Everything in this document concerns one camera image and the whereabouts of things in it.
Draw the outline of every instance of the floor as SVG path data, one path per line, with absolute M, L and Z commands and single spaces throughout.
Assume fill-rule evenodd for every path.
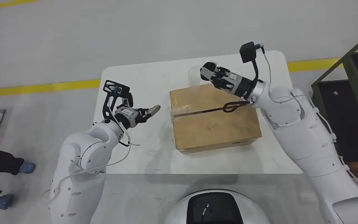
M 358 42 L 357 11 L 356 0 L 40 0 L 0 8 L 0 86 L 88 80 L 109 66 L 233 54 L 251 40 L 288 61 L 340 57 Z M 293 73 L 291 80 L 309 93 L 323 72 Z M 342 76 L 338 69 L 330 78 Z M 37 164 L 31 175 L 0 173 L 0 189 L 17 195 L 13 208 L 0 211 L 1 223 L 51 223 L 43 192 L 62 142 L 91 127 L 97 94 L 0 97 L 0 109 L 7 109 L 0 149 Z M 323 224 L 300 174 L 111 174 L 92 224 L 161 223 L 181 197 L 210 188 L 249 196 L 271 223 Z

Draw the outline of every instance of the yellow stripe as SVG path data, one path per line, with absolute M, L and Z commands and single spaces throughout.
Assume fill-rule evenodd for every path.
M 288 62 L 289 72 L 307 72 L 314 70 L 327 70 L 332 67 L 340 58 L 327 58 L 317 60 L 301 60 L 298 62 Z
M 309 72 L 315 70 L 327 70 L 335 64 L 339 58 L 303 60 L 299 62 L 288 62 L 289 72 Z M 0 96 L 19 95 L 19 94 L 39 94 L 43 92 L 58 92 L 66 90 L 80 90 L 84 88 L 99 88 L 101 80 L 84 80 L 74 82 L 60 82 L 50 84 L 40 84 L 33 86 L 15 86 L 0 88 Z
M 17 4 L 25 4 L 25 3 L 30 3 L 30 2 L 36 2 L 38 0 L 14 0 L 14 1 L 11 1 L 11 2 L 3 2 L 3 3 L 0 3 L 0 8 L 3 8 L 3 7 L 8 7 L 8 6 L 15 6 Z
M 74 82 L 59 82 L 50 84 L 40 84 L 33 86 L 15 86 L 0 88 L 0 96 L 19 95 L 19 94 L 38 94 L 43 92 L 58 92 L 66 90 L 80 90 L 84 88 L 99 88 L 101 80 L 84 80 Z

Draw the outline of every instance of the brown cardboard box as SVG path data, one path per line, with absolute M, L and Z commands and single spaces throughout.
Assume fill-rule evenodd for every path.
M 239 100 L 212 84 L 173 90 L 170 98 L 175 145 L 182 153 L 251 144 L 261 137 L 256 109 L 250 105 L 232 113 L 205 111 Z

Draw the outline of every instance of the white table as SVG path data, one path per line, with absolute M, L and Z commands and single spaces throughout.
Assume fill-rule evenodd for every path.
M 266 52 L 272 69 L 272 86 L 292 87 L 285 56 L 281 52 Z M 262 137 L 249 146 L 232 147 L 183 155 L 175 149 L 173 127 L 169 115 L 171 90 L 189 87 L 188 71 L 213 61 L 253 79 L 252 64 L 243 64 L 239 54 L 207 58 L 174 60 L 147 64 L 132 64 L 106 68 L 102 74 L 94 122 L 103 119 L 102 107 L 106 94 L 102 91 L 106 80 L 130 87 L 135 108 L 149 108 L 155 104 L 161 110 L 145 124 L 129 129 L 133 143 L 128 158 L 107 168 L 109 174 L 300 174 L 302 171 L 283 152 L 260 110 L 258 119 Z M 269 80 L 269 70 L 261 53 L 257 54 L 259 77 Z M 110 162 L 121 159 L 128 148 L 118 144 Z

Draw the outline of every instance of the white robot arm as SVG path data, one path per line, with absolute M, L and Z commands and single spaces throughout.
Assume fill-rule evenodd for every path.
M 134 128 L 138 123 L 145 123 L 160 109 L 159 105 L 150 109 L 133 109 L 129 88 L 119 83 L 107 80 L 103 90 L 107 92 L 103 106 L 105 119 L 87 132 L 69 136 L 60 150 L 50 190 L 49 209 L 53 224 L 91 223 L 102 197 L 106 166 L 113 148 L 118 143 L 131 147 L 129 136 L 128 144 L 121 142 L 126 130 Z M 122 104 L 113 114 L 118 97 L 122 98 Z
M 358 184 L 348 166 L 337 155 L 333 144 L 335 135 L 327 131 L 319 118 L 318 109 L 302 91 L 297 88 L 274 88 L 271 91 L 270 83 L 258 79 L 255 57 L 259 48 L 265 53 L 262 44 L 254 45 L 253 42 L 240 49 L 243 62 L 254 65 L 254 80 L 217 67 L 213 62 L 204 64 L 200 69 L 201 78 L 243 99 L 227 103 L 225 112 L 244 104 L 261 109 L 280 146 L 311 182 L 327 223 L 358 223 Z

